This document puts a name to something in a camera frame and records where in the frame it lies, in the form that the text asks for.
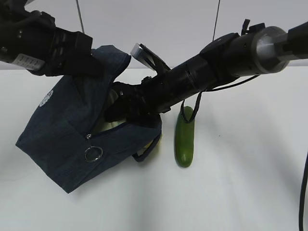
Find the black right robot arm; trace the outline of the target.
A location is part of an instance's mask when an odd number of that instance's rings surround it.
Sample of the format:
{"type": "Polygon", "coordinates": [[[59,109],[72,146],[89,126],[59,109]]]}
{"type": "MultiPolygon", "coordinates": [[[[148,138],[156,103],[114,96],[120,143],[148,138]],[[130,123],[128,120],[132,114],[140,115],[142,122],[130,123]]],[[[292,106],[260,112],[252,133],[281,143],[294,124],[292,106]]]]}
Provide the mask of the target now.
{"type": "Polygon", "coordinates": [[[108,122],[166,113],[195,94],[220,90],[241,77],[278,73],[291,61],[308,57],[308,25],[284,31],[245,20],[241,33],[212,41],[174,68],[143,44],[136,44],[131,55],[156,76],[136,85],[115,82],[118,98],[104,113],[108,122]]]}

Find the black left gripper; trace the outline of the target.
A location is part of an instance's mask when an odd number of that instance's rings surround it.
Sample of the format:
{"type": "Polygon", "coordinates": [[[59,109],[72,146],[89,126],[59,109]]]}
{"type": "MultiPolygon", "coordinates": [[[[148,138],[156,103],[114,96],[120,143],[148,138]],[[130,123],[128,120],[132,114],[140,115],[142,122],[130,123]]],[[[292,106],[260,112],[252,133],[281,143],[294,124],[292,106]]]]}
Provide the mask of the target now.
{"type": "Polygon", "coordinates": [[[51,50],[43,67],[43,75],[97,76],[102,72],[102,64],[92,56],[92,37],[76,31],[56,28],[51,50]]]}

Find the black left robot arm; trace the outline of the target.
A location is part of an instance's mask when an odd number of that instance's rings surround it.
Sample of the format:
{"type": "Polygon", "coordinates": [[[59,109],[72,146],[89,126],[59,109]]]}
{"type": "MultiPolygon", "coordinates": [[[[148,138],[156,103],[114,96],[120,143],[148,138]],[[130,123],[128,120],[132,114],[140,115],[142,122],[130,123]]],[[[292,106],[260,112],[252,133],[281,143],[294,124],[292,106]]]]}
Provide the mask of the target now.
{"type": "Polygon", "coordinates": [[[36,76],[97,76],[103,64],[93,57],[92,37],[59,28],[46,12],[26,11],[26,0],[0,2],[0,60],[36,76]]]}

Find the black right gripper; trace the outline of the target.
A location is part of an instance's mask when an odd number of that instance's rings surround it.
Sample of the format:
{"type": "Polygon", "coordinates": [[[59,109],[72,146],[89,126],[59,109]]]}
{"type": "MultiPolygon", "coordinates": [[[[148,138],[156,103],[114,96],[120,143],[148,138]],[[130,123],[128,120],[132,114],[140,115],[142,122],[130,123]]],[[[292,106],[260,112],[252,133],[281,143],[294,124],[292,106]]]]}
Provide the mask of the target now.
{"type": "Polygon", "coordinates": [[[116,101],[104,112],[106,122],[126,119],[127,122],[147,128],[157,128],[156,114],[166,113],[172,106],[172,83],[169,76],[146,77],[140,84],[115,82],[116,101]]]}

